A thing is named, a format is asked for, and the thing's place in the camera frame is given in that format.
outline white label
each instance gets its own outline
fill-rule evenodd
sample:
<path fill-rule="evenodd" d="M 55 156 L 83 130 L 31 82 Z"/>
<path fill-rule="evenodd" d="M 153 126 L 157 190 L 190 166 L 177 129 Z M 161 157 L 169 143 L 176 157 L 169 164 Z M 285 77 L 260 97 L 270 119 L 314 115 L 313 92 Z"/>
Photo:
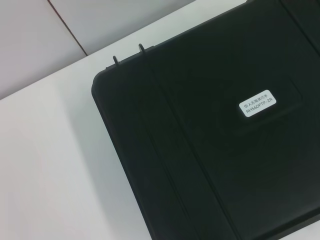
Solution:
<path fill-rule="evenodd" d="M 255 115 L 262 110 L 265 110 L 272 105 L 276 104 L 277 100 L 271 94 L 269 90 L 264 90 L 259 94 L 250 97 L 248 100 L 245 100 L 239 104 L 240 109 L 244 115 L 248 118 L 252 115 Z"/>

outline case lid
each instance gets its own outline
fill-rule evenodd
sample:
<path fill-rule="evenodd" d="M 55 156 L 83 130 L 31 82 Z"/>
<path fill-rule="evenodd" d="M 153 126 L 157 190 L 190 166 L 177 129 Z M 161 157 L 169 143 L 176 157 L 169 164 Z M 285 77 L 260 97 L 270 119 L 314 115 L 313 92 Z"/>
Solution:
<path fill-rule="evenodd" d="M 154 240 L 279 239 L 320 217 L 320 4 L 255 0 L 100 72 Z"/>

